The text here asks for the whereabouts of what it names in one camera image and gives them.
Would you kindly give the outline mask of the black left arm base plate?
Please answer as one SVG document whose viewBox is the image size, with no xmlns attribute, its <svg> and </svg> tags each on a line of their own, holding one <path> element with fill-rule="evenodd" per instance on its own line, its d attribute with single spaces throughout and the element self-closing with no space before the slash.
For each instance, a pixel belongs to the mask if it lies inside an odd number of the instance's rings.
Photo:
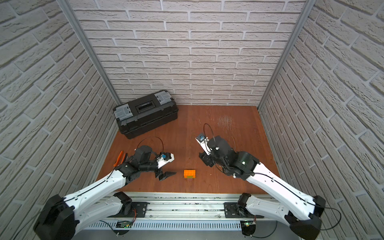
<svg viewBox="0 0 384 240">
<path fill-rule="evenodd" d="M 148 202 L 132 202 L 122 207 L 120 215 L 127 218 L 144 218 L 146 216 Z"/>
</svg>

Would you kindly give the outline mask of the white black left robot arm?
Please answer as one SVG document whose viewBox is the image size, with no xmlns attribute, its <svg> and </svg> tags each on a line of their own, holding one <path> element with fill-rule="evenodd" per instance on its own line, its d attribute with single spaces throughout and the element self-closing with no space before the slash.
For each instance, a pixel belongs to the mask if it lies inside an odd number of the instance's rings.
<svg viewBox="0 0 384 240">
<path fill-rule="evenodd" d="M 134 155 L 120 152 L 114 169 L 89 186 L 61 197 L 49 198 L 34 225 L 34 232 L 41 240 L 70 240 L 77 233 L 104 218 L 122 214 L 137 217 L 132 199 L 120 189 L 141 173 L 152 172 L 160 181 L 173 176 L 162 168 L 174 161 L 172 153 L 161 152 L 151 160 L 149 146 L 136 148 Z"/>
</svg>

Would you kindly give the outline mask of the orange long lego brick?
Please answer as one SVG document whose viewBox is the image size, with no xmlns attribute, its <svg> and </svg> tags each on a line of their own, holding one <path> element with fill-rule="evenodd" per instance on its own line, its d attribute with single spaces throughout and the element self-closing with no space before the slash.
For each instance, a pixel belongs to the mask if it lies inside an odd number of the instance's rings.
<svg viewBox="0 0 384 240">
<path fill-rule="evenodd" d="M 185 179 L 195 179 L 196 178 L 196 170 L 184 170 L 184 178 Z"/>
</svg>

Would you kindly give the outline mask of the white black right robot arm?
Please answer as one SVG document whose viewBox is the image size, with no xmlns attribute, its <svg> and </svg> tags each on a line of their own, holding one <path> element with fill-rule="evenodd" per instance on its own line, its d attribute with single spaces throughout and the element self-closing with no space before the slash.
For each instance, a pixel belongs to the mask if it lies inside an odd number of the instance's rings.
<svg viewBox="0 0 384 240">
<path fill-rule="evenodd" d="M 243 193 L 237 203 L 239 211 L 281 222 L 304 240 L 315 240 L 322 226 L 326 200 L 295 189 L 248 152 L 236 152 L 220 136 L 208 139 L 200 134 L 196 141 L 204 150 L 200 159 L 209 167 L 219 165 L 227 176 L 253 184 L 276 202 L 261 200 Z"/>
</svg>

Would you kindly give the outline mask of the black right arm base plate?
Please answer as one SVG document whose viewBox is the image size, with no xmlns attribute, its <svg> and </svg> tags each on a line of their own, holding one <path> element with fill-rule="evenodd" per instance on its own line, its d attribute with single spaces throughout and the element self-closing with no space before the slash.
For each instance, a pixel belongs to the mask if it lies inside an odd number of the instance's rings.
<svg viewBox="0 0 384 240">
<path fill-rule="evenodd" d="M 224 213 L 226 219 L 263 219 L 264 216 L 261 215 L 252 215 L 244 207 L 239 207 L 237 203 L 226 202 L 224 203 Z"/>
</svg>

